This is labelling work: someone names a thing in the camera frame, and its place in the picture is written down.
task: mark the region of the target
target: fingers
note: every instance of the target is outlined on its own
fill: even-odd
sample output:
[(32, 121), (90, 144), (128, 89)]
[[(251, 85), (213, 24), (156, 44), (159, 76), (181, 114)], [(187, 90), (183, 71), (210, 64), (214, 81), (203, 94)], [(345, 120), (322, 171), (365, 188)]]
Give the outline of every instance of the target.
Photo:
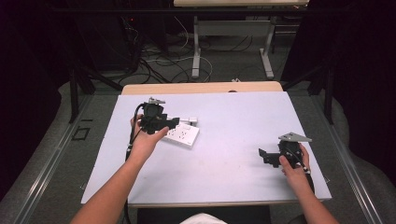
[[(137, 116), (136, 116), (136, 120), (140, 120), (140, 119), (142, 119), (142, 117), (143, 117), (143, 114), (138, 114)], [(134, 123), (135, 123), (135, 121), (134, 121), (134, 116), (131, 118), (131, 125), (134, 125)]]
[(309, 168), (309, 154), (308, 151), (306, 150), (306, 148), (303, 146), (303, 144), (300, 144), (300, 149), (303, 152), (303, 163), (305, 164), (305, 166), (307, 166)]
[(153, 137), (155, 136), (156, 140), (160, 141), (164, 136), (166, 136), (168, 131), (169, 131), (169, 127), (166, 126), (166, 127), (162, 128), (161, 130), (159, 130), (157, 133), (155, 133), (153, 135)]
[(288, 159), (286, 159), (285, 156), (280, 156), (279, 157), (279, 162), (283, 167), (283, 171), (285, 173), (285, 175), (287, 175), (288, 173), (292, 172), (293, 168), (291, 167)]

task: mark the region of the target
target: hand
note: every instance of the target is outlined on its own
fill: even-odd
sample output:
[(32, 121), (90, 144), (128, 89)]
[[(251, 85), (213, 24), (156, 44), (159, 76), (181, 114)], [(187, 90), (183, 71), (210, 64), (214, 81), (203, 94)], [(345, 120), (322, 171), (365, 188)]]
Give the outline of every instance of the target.
[[(308, 170), (310, 170), (310, 168), (309, 168), (309, 154), (302, 144), (300, 144), (300, 149), (303, 152), (303, 163), (306, 166), (306, 168), (308, 168)], [(311, 190), (309, 183), (306, 179), (303, 167), (296, 166), (296, 168), (293, 169), (291, 167), (291, 165), (289, 164), (288, 159), (286, 159), (286, 157), (284, 157), (284, 156), (279, 157), (279, 162), (283, 167), (282, 172), (288, 178), (288, 183), (297, 196), (300, 192), (306, 192), (307, 190)]]
[(134, 140), (134, 145), (132, 147), (131, 155), (128, 161), (136, 161), (140, 165), (146, 162), (149, 158), (151, 153), (154, 151), (157, 142), (160, 141), (164, 136), (166, 136), (167, 132), (169, 131), (168, 127), (164, 127), (163, 129), (159, 130), (157, 133), (148, 134), (141, 131), (140, 127), (140, 120), (143, 115), (137, 115), (137, 122), (135, 123), (134, 127), (134, 119), (131, 119), (131, 125), (134, 127), (134, 136), (136, 136)]

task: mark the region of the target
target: desk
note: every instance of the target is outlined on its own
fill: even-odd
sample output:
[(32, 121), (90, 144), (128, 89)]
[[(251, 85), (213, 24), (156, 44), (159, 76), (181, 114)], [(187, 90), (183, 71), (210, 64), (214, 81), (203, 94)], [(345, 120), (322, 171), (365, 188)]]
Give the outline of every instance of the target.
[[(123, 94), (133, 95), (119, 96), (81, 202), (87, 202), (122, 165), (131, 130), (129, 119), (137, 105), (146, 102), (150, 96), (165, 100), (163, 112), (171, 117), (198, 117), (200, 133), (193, 148), (166, 141), (158, 143), (128, 197), (131, 206), (296, 202), (281, 170), (264, 164), (258, 152), (259, 147), (268, 152), (278, 152), (277, 137), (283, 133), (304, 134), (288, 94), (281, 91), (278, 83), (185, 85), (133, 85), (125, 88)], [(146, 86), (156, 93), (137, 90)], [(217, 86), (224, 91), (244, 92), (219, 92)], [(177, 94), (167, 94), (169, 90), (172, 93), (177, 91)], [(315, 156), (310, 146), (305, 145), (311, 155), (316, 194), (321, 200), (330, 199), (332, 196)]]
[[(303, 6), (308, 0), (175, 0), (176, 7), (275, 7)], [(266, 36), (264, 48), (260, 49), (262, 64), (268, 79), (274, 78), (274, 73), (268, 59), (268, 51), (276, 25), (276, 17), (270, 21), (199, 21), (194, 17), (194, 58), (192, 63), (193, 78), (199, 76), (201, 49), (200, 35), (258, 35)]]

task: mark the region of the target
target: small white object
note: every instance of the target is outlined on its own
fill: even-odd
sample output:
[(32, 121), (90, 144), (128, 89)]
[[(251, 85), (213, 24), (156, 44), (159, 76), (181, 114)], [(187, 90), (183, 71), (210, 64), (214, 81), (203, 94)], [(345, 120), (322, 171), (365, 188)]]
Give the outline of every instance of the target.
[(198, 118), (196, 117), (189, 117), (187, 119), (180, 118), (180, 122), (195, 126), (198, 123)]
[(174, 142), (182, 146), (192, 147), (198, 133), (199, 128), (185, 123), (179, 123), (175, 129), (168, 131), (168, 134), (163, 140)]

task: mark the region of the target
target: table leg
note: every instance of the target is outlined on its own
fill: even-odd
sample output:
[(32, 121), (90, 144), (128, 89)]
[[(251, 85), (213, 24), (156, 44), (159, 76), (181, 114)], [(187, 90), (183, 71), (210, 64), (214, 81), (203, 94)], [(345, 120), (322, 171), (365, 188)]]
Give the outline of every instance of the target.
[(194, 59), (192, 61), (192, 78), (199, 77), (199, 65), (201, 59), (201, 49), (199, 48), (198, 18), (194, 17)]
[(274, 72), (272, 70), (270, 60), (268, 58), (268, 51), (271, 48), (271, 41), (274, 35), (276, 25), (276, 17), (271, 18), (271, 24), (269, 27), (268, 35), (265, 40), (265, 47), (264, 49), (260, 49), (260, 55), (262, 56), (262, 64), (264, 66), (265, 75), (268, 79), (274, 79)]

